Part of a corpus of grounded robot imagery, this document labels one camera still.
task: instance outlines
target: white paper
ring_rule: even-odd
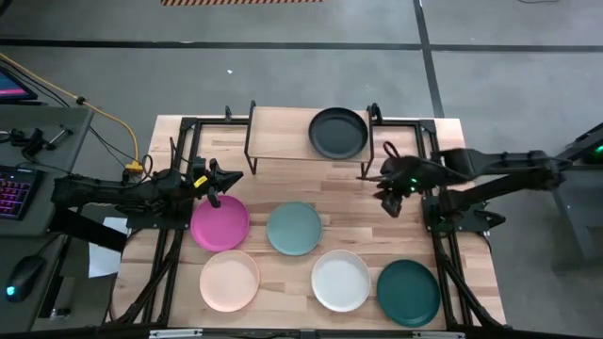
[[[125,227],[127,218],[105,218],[103,225],[127,234]],[[117,273],[120,270],[122,254],[115,250],[109,250],[96,244],[89,244],[90,265],[88,268],[88,277],[104,277],[109,274]]]

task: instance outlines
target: computer mouse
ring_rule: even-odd
[[[29,255],[21,259],[8,276],[7,300],[10,302],[25,300],[34,289],[44,264],[46,261],[39,255]]]

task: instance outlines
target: white plate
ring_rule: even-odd
[[[329,310],[353,311],[367,300],[370,292],[367,264],[348,250],[327,252],[312,268],[312,290]]]

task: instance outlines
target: rgb keyboard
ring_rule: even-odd
[[[40,183],[42,172],[0,165],[0,218],[21,220]]]

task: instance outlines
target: concrete floor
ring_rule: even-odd
[[[423,0],[432,43],[603,44],[603,2]],[[3,37],[113,40],[419,42],[412,0],[162,8],[148,0],[21,0],[0,19]],[[158,114],[245,113],[260,105],[364,107],[432,117],[421,52],[109,50],[2,47],[0,51],[121,119],[146,150]],[[446,117],[469,147],[557,153],[601,122],[603,54],[434,53]],[[94,127],[124,150],[129,136]],[[93,138],[78,172],[116,179],[120,166]],[[603,270],[556,275],[575,245],[547,193],[492,202],[507,223],[492,231],[497,279],[515,328],[603,336]]]

